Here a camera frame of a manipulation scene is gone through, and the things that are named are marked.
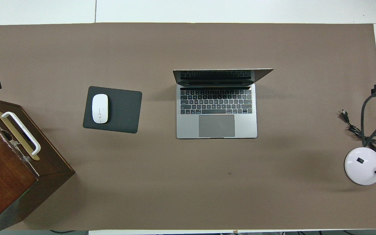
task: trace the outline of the handle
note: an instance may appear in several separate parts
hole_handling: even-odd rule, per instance
[[[24,133],[27,135],[27,137],[31,140],[31,142],[36,146],[36,149],[31,153],[32,155],[36,155],[38,152],[40,152],[40,144],[37,142],[36,138],[28,131],[28,129],[25,127],[25,125],[21,122],[21,120],[15,115],[13,112],[5,112],[1,115],[3,118],[6,118],[8,116],[11,116],[14,121],[19,125],[19,127],[24,131]]]

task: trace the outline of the dark brown wooden box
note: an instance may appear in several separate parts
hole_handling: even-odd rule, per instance
[[[34,136],[41,146],[36,155],[38,161],[30,158],[27,143],[34,144],[11,116],[0,117],[0,230],[25,219],[34,209],[55,192],[75,171],[45,137],[27,113],[17,104],[0,101],[0,113],[12,112]],[[12,123],[9,129],[5,124]],[[14,136],[15,128],[21,135]]]

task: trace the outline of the silver laptop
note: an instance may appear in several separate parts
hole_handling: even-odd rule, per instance
[[[256,138],[254,82],[272,70],[174,70],[176,137]]]

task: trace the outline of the laptop screen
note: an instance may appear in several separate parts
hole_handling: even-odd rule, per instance
[[[179,84],[251,84],[273,69],[174,70]]]

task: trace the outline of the brown desk surface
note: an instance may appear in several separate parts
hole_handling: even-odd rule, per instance
[[[274,68],[258,138],[178,140],[174,69]],[[76,170],[15,229],[376,228],[376,184],[345,174],[376,84],[373,26],[0,26],[0,100],[23,106]],[[137,134],[85,129],[89,86],[143,93]],[[366,111],[376,127],[376,99]]]

